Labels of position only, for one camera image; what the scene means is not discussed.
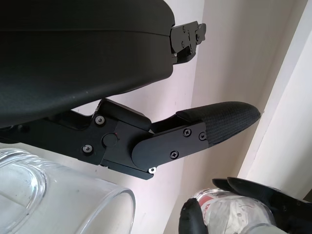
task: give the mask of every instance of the black plastic cover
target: black plastic cover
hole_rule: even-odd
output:
[[[173,71],[162,0],[0,5],[0,128],[128,92]]]

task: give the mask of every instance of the clear plastic container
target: clear plastic container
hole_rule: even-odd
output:
[[[129,234],[131,190],[19,149],[0,149],[1,234]]]
[[[255,199],[221,189],[203,190],[194,197],[201,206],[209,234],[243,234],[259,224],[275,224],[269,208]]]

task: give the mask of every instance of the transparent plastic cup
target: transparent plastic cup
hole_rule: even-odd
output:
[[[19,149],[0,149],[1,234],[129,234],[131,190]]]

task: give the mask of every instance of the black glove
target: black glove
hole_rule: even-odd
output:
[[[180,213],[179,234],[207,234],[203,214],[196,198],[184,203]]]

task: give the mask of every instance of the black metal bracket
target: black metal bracket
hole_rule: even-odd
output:
[[[0,142],[22,142],[142,179],[155,167],[219,144],[254,124],[259,111],[224,102],[179,111],[151,123],[103,99],[92,116],[67,111],[0,129]]]
[[[170,41],[173,64],[190,61],[196,54],[196,46],[205,40],[206,24],[197,21],[171,29]]]

